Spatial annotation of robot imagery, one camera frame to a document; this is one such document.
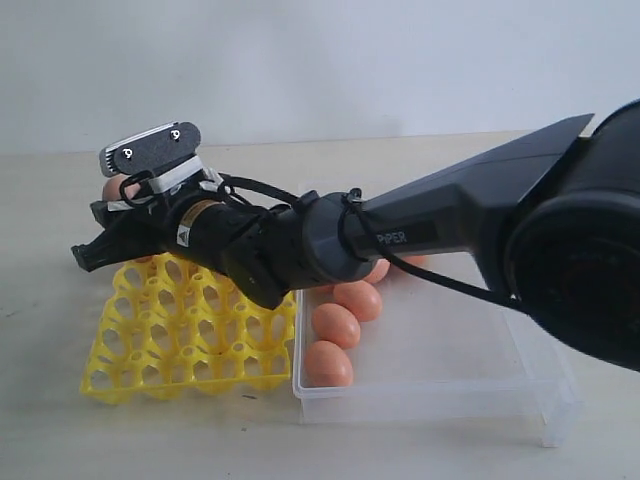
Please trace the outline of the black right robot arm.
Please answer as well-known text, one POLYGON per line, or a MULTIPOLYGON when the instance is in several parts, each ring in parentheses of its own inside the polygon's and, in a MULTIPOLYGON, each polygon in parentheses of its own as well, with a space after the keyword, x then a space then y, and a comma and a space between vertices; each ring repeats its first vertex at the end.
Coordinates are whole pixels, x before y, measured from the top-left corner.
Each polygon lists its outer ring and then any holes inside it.
POLYGON ((639 367, 639 105, 585 133, 573 116, 364 199, 293 195, 220 173, 199 129, 168 123, 104 148, 135 194, 92 204, 85 271, 165 252, 228 277, 257 305, 362 279, 379 258, 531 317, 565 345, 639 367))

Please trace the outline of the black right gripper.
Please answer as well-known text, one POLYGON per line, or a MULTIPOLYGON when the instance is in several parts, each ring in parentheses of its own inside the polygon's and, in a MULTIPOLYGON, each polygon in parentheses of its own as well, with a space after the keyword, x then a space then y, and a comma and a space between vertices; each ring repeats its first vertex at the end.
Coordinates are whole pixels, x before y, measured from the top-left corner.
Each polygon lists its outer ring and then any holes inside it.
POLYGON ((224 275, 223 252, 250 227, 250 207, 212 192, 188 190, 136 208, 111 211, 91 204, 103 232, 71 254, 85 272, 164 253, 224 275))

